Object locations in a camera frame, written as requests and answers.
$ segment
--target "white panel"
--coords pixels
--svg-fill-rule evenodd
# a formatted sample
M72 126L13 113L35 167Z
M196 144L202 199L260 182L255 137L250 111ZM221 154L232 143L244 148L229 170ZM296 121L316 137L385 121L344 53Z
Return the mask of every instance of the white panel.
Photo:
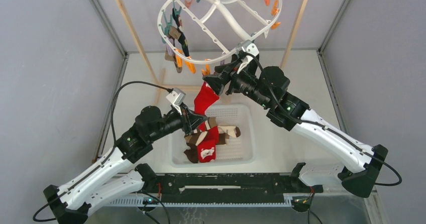
M378 187L389 223L424 223L426 0L353 0L325 52L354 138L389 149L403 178ZM378 182L396 176L382 168Z
M122 57L89 0L0 0L0 15L0 222L32 223L43 189L90 165Z
M165 49L165 45L161 42L161 38L156 29L156 19L161 6L166 0L123 1L145 50L158 51ZM274 0L271 0L271 4L268 7L265 6L263 0L243 1L253 10L257 11L264 19L271 18ZM100 0L100 2L114 25L125 49L127 51L137 51L136 45L116 2L114 0ZM309 0L293 47L318 48L342 2L343 0ZM301 0L284 0L283 12L279 18L281 25L276 30L271 30L267 39L263 37L258 38L256 43L259 48L282 49L286 47L300 3ZM201 1L200 3L196 3L194 0L191 11L201 18L207 13L210 6L211 5L206 2ZM227 7L229 7L230 12L249 34L263 26L237 3L229 4ZM193 22L186 13L183 13L182 18L183 24L185 25L185 35L189 42L189 50L218 50L215 43L210 40L205 32L199 29L199 26ZM241 42L241 39L230 29L228 23L223 19L221 14L215 12L205 24L229 49L234 48L237 43Z

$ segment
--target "black cable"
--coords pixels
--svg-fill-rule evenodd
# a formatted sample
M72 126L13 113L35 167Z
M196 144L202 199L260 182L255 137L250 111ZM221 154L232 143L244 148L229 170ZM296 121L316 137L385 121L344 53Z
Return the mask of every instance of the black cable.
M114 109L116 108L116 104L117 104L117 99L118 99L118 96L119 96L119 93L120 93L120 91L124 88L124 87L126 87L126 86L128 86L128 85L130 85L130 84L134 84L134 83L141 83L141 84L146 84L146 85L149 85L149 86L153 86L153 87L157 87L157 88L161 88L161 89L164 89L164 90L166 90L166 91L168 91L168 92L171 92L171 91L173 91L173 89L171 89L171 88L166 88L166 87L162 87L162 86L159 86L159 85L156 85L156 84L153 84L153 83L149 83L149 82L144 82L144 81L130 81L130 82L126 82L125 84L123 84L118 90L117 90L117 92L116 92L116 94L114 95L114 98L113 98L113 102L112 102L112 106L111 106L111 131L112 131L112 133L113 133L113 140L114 140L114 145L113 145L113 149L111 150L111 152L107 155L107 157L103 160L103 161L101 161L101 165L98 165L98 166L96 166L93 170L91 170L89 173L87 173L83 178L81 178L81 179L79 179L78 181L76 181L73 185L71 185L65 192L63 192L62 194L60 194L58 197L56 197L56 198L54 198L53 200L51 200L50 202L48 202L47 204L45 204L43 207L41 207L40 209L38 209L37 211L36 211L36 213L33 215L33 221L35 221L35 222L48 222L48 221L53 221L53 220L56 220L56 218L51 218L51 219L37 219L37 215L42 211L42 210L44 210L46 207L48 207L48 206L50 206L54 201L56 201L57 199L59 199L59 198L61 198L61 197L63 197L66 193L68 193L70 190L72 190L72 189L74 189L78 184L80 184L82 181L84 181L87 177L89 177L93 172L95 172L97 169L99 169L106 161L108 161L108 159L111 157L111 155L113 154L113 152L114 152L114 150L115 150L115 148L116 148L116 146L117 146L117 138L116 138L116 132L115 132L115 129L114 129L114 118L113 118L113 115L114 115ZM169 214L168 214L168 212L166 211L166 213L167 213L167 218L169 219L169 223L170 223L170 217L169 217Z
M53 221L56 220L56 218L51 218L51 219L37 219L37 215L44 210L46 207L50 206L52 203L54 203L57 199L63 197L66 194L66 192L62 193L61 195L59 195L58 197L54 198L53 200L51 200L50 202L48 202L47 204L45 204L43 207L41 207L40 209L38 209L38 211L36 211L36 213L34 213L33 215L33 221L35 222L48 222L48 221Z
M312 196L310 197L309 209L307 210L307 224L310 224L310 215L311 214L320 222L320 224L323 224L321 219L315 213L313 213L313 211L310 210L312 208L314 196L315 196L315 191L312 193Z
M146 84L149 86L153 86L153 87L157 87L160 89L164 89L167 92L171 92L173 91L173 89L171 88L166 88L166 87L162 87L153 83L149 83L149 82L145 82L145 81L130 81L130 82L126 82L125 84L123 84L116 92L116 94L114 95L113 98L113 104L111 106L111 132L113 133L113 141L114 141L114 145L113 145L113 149L111 150L111 152L107 155L107 157L101 162L102 164L104 164L113 154L114 150L116 149L117 146L117 137L116 137L116 129L114 127L114 110L116 109L116 104L117 104L117 100L119 97L119 93L120 91L125 88L126 86L130 85L130 84L135 84L135 83L140 83L140 84Z
M399 184L402 183L402 177L401 175L398 173L398 171L396 171L392 166L390 166L388 163L384 162L383 160L370 155L370 153L364 152L364 154L366 156L371 157L372 159L375 159L377 162L381 163L382 165L385 165L387 168L389 168L393 173L395 173L395 175L398 177L398 181L395 183L374 183L375 185L380 185L380 186L397 186Z
M263 67L260 64L259 60L257 59L256 56L254 56L253 54L250 53L245 53L248 56L251 56L253 58L253 60L256 62L257 66L259 67L260 71L263 72ZM360 148L359 146L357 146L356 144L352 143L352 141L350 141L348 138L346 138L345 136L343 136L342 134L340 134L339 132L328 128L325 125L322 125L320 123L317 122L313 122L313 121L308 121L308 120L300 120L297 118L294 118L293 116L291 116L285 109L283 106L281 106L281 104L279 103L279 100L277 99L277 97L275 96L274 91L272 90L271 84L269 83L269 80L267 78L265 78L267 86L269 91L271 92L271 96L273 98L273 100L275 101L276 105L278 106L278 108L282 111L282 113L284 115L286 115L286 117L288 117L289 119L291 119L292 121L294 121L295 123L301 124L301 123L307 123L307 124L311 124L311 125L316 125L318 127L321 127L324 131L329 131L335 135L337 135L338 137L342 138L344 141L346 141L348 144L350 144L352 147L354 147L354 149L356 149L359 152L362 152L363 154L369 156L370 158L378 161L379 163L381 163L382 165L385 165L386 167L388 167L397 177L398 177L398 181L395 183L374 183L375 185L380 185L380 186L396 186L402 183L402 177L401 175L398 173L398 171L396 171L392 166L390 166L388 163L384 162L383 160L380 160L377 157L374 157L373 155L367 153L367 152L363 152L362 148Z
M164 211L166 212L166 215L167 215L167 222L170 224L170 215L169 215L169 211L167 210L166 206L165 206L165 205L164 205L164 204L160 201L160 199L156 198L156 197L155 197L155 196L153 196L153 195L148 194L146 191L142 191L142 194L147 195L147 196L149 196L149 197L153 198L154 200L156 200L158 203L160 203L160 204L163 206Z
M149 213L145 212L144 213L147 217L149 217L151 220L153 220L156 224L160 224L160 222L158 222L153 216L151 216Z
M320 224L323 224L321 219L313 211L310 211L309 213L311 213L313 216L315 216L315 218L319 221Z

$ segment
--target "white patch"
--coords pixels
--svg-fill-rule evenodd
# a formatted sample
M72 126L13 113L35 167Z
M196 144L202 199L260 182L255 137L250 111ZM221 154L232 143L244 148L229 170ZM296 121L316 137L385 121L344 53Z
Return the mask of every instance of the white patch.
M211 149L201 149L201 158L204 159L207 156L212 156L213 153L215 152L215 148L211 148Z

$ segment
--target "brown cloth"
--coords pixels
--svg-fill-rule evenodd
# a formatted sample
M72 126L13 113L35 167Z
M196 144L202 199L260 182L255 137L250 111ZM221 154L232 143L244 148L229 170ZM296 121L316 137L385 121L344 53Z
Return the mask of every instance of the brown cloth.
M198 163L198 153L197 153L197 146L194 144L186 143L187 146L190 147L189 150L185 150L183 153L188 157L188 160L196 164Z
M177 30L177 28L176 28L176 27L172 26L172 27L170 28L169 35L170 35L172 38L174 38L174 39L178 40L178 39L180 38L180 35L182 35L182 34L181 34L178 30Z
M211 117L205 122L206 130L209 130L213 127L216 127L216 118ZM226 145L229 142L229 138L238 138L241 135L240 128L236 126L218 126L219 131L219 141L216 145ZM185 136L186 145L189 147L189 150L185 150L183 153L187 156L188 160L191 163L198 163L198 152L197 146L200 144L207 135L207 131L200 132L195 130L194 134Z

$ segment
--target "wooden pole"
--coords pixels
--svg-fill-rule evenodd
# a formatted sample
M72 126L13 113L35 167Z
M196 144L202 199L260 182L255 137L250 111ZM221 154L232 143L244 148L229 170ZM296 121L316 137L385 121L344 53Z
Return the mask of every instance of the wooden pole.
M165 76L166 76L166 69L163 68L161 70L161 74L160 74L160 85L163 85ZM157 88L157 94L155 95L154 106L158 107L158 102L160 101L161 91L163 91L163 89Z
M154 80L154 83L159 84L158 79L155 76L154 70L152 70L151 63L149 62L149 59L148 59L148 56L146 55L144 47L142 46L141 40L139 39L138 34L136 33L136 29L133 26L132 20L130 19L129 13L126 10L123 0L116 0L116 3L120 9L121 14L123 15L124 20L126 21L127 26L129 27L130 33L132 34L133 40L135 41L135 44L139 50L139 53L144 59L147 68L151 72L151 76L152 76L152 79Z
M291 48L293 47L294 38L296 38L297 30L299 29L300 22L302 21L302 17L306 8L307 1L308 0L302 0L302 3L300 5L299 12L297 13L296 20L294 21L294 24L293 24L293 29L291 29L291 34L287 42L287 47L285 48L285 53L280 65L281 68L284 68L285 64L287 63L288 57L290 56L290 51L291 51Z

